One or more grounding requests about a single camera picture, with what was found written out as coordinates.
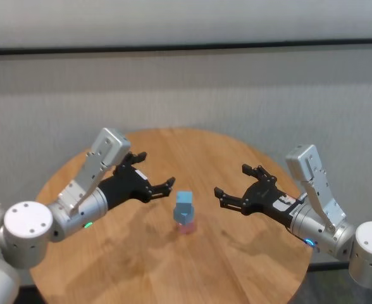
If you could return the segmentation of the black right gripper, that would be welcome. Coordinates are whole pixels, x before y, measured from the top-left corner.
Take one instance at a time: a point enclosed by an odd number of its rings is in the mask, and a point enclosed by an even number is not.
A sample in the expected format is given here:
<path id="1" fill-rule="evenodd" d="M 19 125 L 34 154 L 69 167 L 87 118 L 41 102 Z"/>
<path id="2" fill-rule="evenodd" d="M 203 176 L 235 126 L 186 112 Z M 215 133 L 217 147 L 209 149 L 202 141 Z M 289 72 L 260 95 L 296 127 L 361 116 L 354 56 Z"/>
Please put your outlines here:
<path id="1" fill-rule="evenodd" d="M 243 215 L 263 213 L 289 228 L 293 219 L 292 212 L 294 208 L 301 206 L 301 201 L 279 190 L 275 185 L 277 178 L 261 165 L 251 167 L 243 164 L 242 173 L 258 181 L 247 189 L 242 198 L 230 196 L 224 190 L 215 187 L 214 196 L 218 198 L 220 207 Z"/>

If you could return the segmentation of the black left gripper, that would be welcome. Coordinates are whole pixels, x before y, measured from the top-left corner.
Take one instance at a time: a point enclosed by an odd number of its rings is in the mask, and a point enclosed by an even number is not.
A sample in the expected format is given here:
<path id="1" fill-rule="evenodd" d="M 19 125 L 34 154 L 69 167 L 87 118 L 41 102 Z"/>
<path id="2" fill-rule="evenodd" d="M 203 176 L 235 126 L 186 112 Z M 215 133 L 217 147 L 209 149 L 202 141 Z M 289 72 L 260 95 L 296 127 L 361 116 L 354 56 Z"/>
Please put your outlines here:
<path id="1" fill-rule="evenodd" d="M 131 199 L 148 203 L 170 195 L 176 181 L 174 177 L 162 184 L 152 185 L 148 178 L 134 167 L 146 157 L 145 151 L 138 154 L 129 152 L 122 161 L 122 167 L 116 168 L 111 177 L 100 182 L 98 188 L 106 198 L 108 210 Z"/>

